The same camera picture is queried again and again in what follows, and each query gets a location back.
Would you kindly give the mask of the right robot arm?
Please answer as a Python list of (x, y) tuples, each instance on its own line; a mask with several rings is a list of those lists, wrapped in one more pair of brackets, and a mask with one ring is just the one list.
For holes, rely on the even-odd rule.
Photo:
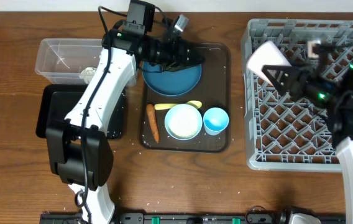
[(262, 72), (279, 93), (288, 93), (293, 101), (306, 98), (326, 110), (326, 124), (342, 169), (346, 222), (353, 223), (353, 61), (339, 83), (305, 67), (264, 65)]

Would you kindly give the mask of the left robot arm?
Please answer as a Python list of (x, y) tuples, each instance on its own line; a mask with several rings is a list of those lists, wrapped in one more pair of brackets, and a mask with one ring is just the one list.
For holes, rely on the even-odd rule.
[(201, 65), (204, 57), (182, 33), (188, 19), (164, 19), (162, 38), (150, 36), (157, 7), (131, 1), (128, 12), (101, 41), (98, 67), (73, 109), (45, 129), (50, 169), (74, 191), (82, 209), (76, 221), (110, 223), (115, 211), (107, 181), (114, 157), (107, 139), (111, 116), (124, 87), (141, 62), (158, 65), (163, 72), (177, 72)]

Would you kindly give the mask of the pink plastic cup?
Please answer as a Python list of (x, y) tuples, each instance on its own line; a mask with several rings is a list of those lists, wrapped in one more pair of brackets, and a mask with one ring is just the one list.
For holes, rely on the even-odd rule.
[(263, 43), (250, 56), (247, 62), (247, 69), (258, 75), (261, 79), (271, 84), (271, 81), (266, 77), (262, 71), (264, 65), (283, 65), (291, 66), (287, 58), (281, 53), (278, 47), (271, 41)]

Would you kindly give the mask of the light blue plastic cup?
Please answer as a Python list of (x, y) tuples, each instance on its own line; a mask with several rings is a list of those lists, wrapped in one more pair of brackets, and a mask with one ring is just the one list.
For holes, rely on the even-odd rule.
[(204, 113), (203, 124), (209, 135), (216, 136), (229, 125), (229, 115), (221, 108), (210, 108)]

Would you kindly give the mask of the white tissue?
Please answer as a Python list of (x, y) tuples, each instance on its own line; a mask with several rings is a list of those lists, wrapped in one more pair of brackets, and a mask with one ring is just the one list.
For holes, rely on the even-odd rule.
[(82, 79), (86, 84), (89, 84), (95, 73), (96, 73), (96, 68), (95, 67), (86, 67), (79, 74), (79, 78)]

